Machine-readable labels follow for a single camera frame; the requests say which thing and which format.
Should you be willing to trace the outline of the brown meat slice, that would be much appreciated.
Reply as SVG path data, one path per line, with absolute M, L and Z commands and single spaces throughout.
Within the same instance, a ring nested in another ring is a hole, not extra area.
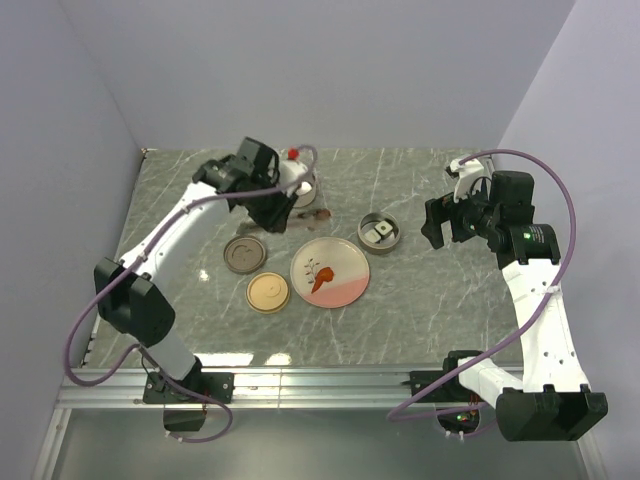
M 314 221 L 325 221 L 330 219 L 331 216 L 332 216 L 331 211 L 325 208 L 308 210 L 305 212 L 301 212 L 297 215 L 299 219 L 314 220 Z

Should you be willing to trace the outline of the sushi roll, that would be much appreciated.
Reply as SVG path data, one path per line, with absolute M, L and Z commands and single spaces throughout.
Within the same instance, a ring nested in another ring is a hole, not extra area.
M 372 244 L 378 243 L 382 240 L 382 236 L 377 232 L 375 228 L 368 230 L 364 234 L 364 239 Z
M 374 230 L 378 233 L 378 235 L 382 239 L 386 239 L 386 238 L 388 238 L 388 237 L 390 237 L 391 235 L 394 234 L 393 225 L 390 224 L 389 222 L 387 222 L 386 220 L 379 221 L 375 225 Z

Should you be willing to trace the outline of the orange carrot piece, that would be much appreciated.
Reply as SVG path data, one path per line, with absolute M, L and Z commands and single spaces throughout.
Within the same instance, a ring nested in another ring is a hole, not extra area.
M 314 277 L 314 283 L 311 289 L 311 293 L 318 291 L 324 283 L 330 283 L 333 281 L 335 273 L 331 267 L 323 267 L 317 271 Z

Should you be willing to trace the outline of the metal tongs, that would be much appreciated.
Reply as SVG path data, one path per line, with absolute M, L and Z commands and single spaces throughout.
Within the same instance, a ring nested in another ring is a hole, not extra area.
M 314 221 L 314 220 L 305 220 L 305 219 L 299 219 L 297 217 L 299 213 L 297 214 L 291 214 L 288 218 L 288 222 L 287 222 L 287 229 L 293 229 L 293 228 L 305 228 L 309 231 L 313 231 L 315 230 L 319 225 L 321 225 L 323 222 L 328 221 Z M 236 229 L 236 234 L 237 235 L 245 235 L 245 234 L 250 234 L 250 233 L 254 233 L 254 232 L 261 232 L 264 231 L 264 228 L 260 227 L 259 225 L 255 224 L 254 222 L 251 221 L 246 221 L 246 222 L 242 222 L 238 228 Z

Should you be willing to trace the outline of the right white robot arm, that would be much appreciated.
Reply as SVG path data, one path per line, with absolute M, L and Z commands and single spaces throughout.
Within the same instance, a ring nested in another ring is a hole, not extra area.
M 576 441 L 608 413 L 605 394 L 594 392 L 579 363 L 554 279 L 561 270 L 557 237 L 533 221 L 534 179 L 524 172 L 496 171 L 486 186 L 468 180 L 469 194 L 455 192 L 425 203 L 422 234 L 434 248 L 452 239 L 486 240 L 508 286 L 519 328 L 523 373 L 516 378 L 478 351 L 452 351 L 441 386 L 455 400 L 471 392 L 492 408 L 507 441 Z

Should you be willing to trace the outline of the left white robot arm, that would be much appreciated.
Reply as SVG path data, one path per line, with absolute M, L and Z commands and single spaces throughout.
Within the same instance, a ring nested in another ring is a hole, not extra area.
M 180 402 L 196 399 L 203 379 L 198 360 L 174 330 L 168 286 L 192 251 L 236 207 L 269 233 L 282 233 L 309 176 L 307 165 L 246 137 L 234 154 L 204 162 L 161 222 L 118 260 L 94 269 L 102 320 L 136 340 L 169 377 L 166 388 Z

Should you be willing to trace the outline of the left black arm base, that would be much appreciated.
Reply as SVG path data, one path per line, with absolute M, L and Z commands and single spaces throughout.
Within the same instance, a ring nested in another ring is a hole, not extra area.
M 214 419 L 215 410 L 220 411 L 222 430 L 214 435 L 219 438 L 233 424 L 229 408 L 233 389 L 234 374 L 230 372 L 200 372 L 182 381 L 151 372 L 147 375 L 142 403 L 162 407 L 164 428 L 175 436 L 200 433 L 206 421 Z

